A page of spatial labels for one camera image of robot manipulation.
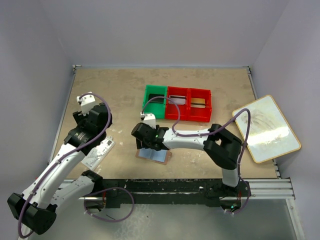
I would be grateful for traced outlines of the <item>pink leather card holder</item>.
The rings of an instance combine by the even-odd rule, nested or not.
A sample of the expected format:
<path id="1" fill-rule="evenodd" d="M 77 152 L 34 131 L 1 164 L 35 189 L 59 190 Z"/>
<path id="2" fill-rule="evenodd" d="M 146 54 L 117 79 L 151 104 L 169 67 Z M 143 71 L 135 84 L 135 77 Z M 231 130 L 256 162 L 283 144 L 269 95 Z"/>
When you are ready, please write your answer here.
<path id="1" fill-rule="evenodd" d="M 166 165 L 169 159 L 172 157 L 172 153 L 170 150 L 159 150 L 156 151 L 150 148 L 142 148 L 137 150 L 136 155 L 137 158 L 152 161 L 154 163 Z"/>

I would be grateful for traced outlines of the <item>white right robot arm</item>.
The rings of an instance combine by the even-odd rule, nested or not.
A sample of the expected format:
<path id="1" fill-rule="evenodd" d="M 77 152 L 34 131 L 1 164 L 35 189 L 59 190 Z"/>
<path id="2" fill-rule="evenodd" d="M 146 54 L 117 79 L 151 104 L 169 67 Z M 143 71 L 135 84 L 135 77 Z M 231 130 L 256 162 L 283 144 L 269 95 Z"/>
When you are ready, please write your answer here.
<path id="1" fill-rule="evenodd" d="M 191 149 L 206 152 L 222 170 L 223 192 L 233 196 L 240 190 L 239 163 L 243 156 L 243 143 L 222 125 L 212 124 L 208 129 L 197 131 L 174 131 L 168 127 L 151 127 L 140 122 L 133 128 L 131 135 L 136 139 L 137 149 Z"/>

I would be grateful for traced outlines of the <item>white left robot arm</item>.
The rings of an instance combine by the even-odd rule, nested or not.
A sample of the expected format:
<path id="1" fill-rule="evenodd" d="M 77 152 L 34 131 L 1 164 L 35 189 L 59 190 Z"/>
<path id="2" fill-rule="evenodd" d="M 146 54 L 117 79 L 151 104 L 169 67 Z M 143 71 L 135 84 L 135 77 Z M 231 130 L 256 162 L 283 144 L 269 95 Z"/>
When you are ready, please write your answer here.
<path id="1" fill-rule="evenodd" d="M 22 225 L 38 235 L 53 225 L 58 208 L 51 202 L 54 194 L 69 172 L 106 138 L 106 129 L 112 124 L 110 108 L 104 103 L 95 105 L 87 114 L 74 112 L 73 117 L 77 126 L 68 132 L 56 157 L 23 193 L 12 193 L 7 199 L 22 239 L 29 237 L 22 233 Z"/>

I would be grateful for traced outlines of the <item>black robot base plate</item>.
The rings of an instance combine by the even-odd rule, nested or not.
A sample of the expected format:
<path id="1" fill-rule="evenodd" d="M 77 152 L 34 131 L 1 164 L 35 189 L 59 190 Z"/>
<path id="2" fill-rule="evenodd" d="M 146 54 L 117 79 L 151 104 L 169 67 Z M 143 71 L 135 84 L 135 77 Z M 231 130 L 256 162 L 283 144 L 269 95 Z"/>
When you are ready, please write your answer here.
<path id="1" fill-rule="evenodd" d="M 223 184 L 221 179 L 106 179 L 86 170 L 82 176 L 93 181 L 90 196 L 103 197 L 107 209 L 122 204 L 136 205 L 205 205 L 232 211 L 241 208 L 242 198 L 251 196 L 247 181 L 236 187 Z"/>

